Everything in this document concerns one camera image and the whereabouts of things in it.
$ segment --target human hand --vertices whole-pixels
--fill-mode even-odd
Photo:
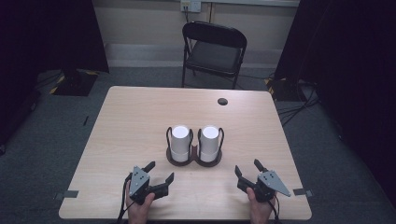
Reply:
[[[145,202],[140,205],[134,203],[129,197],[129,187],[131,185],[131,180],[127,183],[127,188],[125,189],[125,205],[128,207],[128,223],[129,224],[146,224],[149,216],[149,207],[152,201],[154,201],[155,194],[150,193],[146,196]]]
[[[273,211],[269,203],[259,203],[256,200],[256,194],[251,188],[247,188],[247,197],[250,201],[250,223],[251,224],[267,224]],[[270,201],[275,206],[275,197]]]

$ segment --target black folding chair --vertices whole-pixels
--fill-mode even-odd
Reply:
[[[243,62],[247,39],[238,30],[204,21],[192,21],[183,27],[184,60],[181,87],[186,68],[221,77],[233,77],[235,89]]]

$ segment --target electrical outlet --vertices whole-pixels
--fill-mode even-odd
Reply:
[[[186,11],[186,8],[188,11],[191,11],[191,1],[190,0],[181,0],[180,1],[180,11]]]
[[[181,0],[180,11],[184,12],[185,9],[189,12],[201,12],[201,1]]]

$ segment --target white cylinder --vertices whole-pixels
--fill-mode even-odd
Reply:
[[[184,125],[175,126],[172,129],[171,154],[175,161],[189,159],[190,130]]]
[[[213,161],[219,153],[219,129],[208,125],[201,132],[201,161]]]

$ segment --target black curtain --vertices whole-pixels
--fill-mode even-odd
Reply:
[[[301,0],[276,78],[318,83],[345,142],[395,206],[394,8],[392,0]]]
[[[70,67],[108,72],[91,0],[1,1],[0,143],[38,74]]]

